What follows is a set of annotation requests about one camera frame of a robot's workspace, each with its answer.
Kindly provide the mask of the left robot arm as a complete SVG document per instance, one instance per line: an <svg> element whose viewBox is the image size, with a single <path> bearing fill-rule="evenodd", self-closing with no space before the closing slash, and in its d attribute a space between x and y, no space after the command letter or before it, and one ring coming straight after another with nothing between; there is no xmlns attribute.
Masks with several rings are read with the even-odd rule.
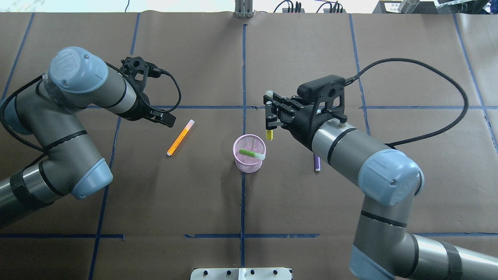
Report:
<svg viewBox="0 0 498 280"><path fill-rule="evenodd" d="M148 78L173 75L141 57L117 68L88 50L58 51L47 72L1 103L1 125L16 140L41 152L1 181L1 227L51 206L66 195L87 198L113 181L77 113L95 105L129 121L147 119L173 127L171 110L153 108L144 94Z"/></svg>

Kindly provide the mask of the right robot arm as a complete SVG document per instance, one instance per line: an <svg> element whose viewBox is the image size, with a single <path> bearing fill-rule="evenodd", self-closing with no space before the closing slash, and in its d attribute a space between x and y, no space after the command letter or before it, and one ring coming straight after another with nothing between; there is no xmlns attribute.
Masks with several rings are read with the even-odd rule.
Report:
<svg viewBox="0 0 498 280"><path fill-rule="evenodd" d="M340 106L263 97L267 130L281 126L364 193L349 268L360 280L496 280L497 258L407 232L421 168L402 151L347 123Z"/></svg>

